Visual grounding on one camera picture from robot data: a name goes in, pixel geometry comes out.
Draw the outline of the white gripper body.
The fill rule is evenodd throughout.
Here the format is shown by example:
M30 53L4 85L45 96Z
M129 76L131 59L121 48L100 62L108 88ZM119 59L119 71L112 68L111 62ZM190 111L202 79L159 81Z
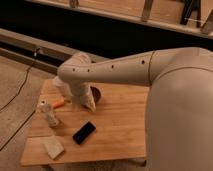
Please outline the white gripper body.
M91 86L88 83L71 84L70 91L72 94L71 98L75 103L86 106L92 112L96 110Z

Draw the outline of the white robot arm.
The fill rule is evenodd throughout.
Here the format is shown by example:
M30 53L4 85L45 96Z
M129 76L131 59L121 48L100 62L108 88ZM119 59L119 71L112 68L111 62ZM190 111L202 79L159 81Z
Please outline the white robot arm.
M148 86L147 170L213 171L213 51L164 49L98 63L80 52L57 75L81 105L94 102L91 82Z

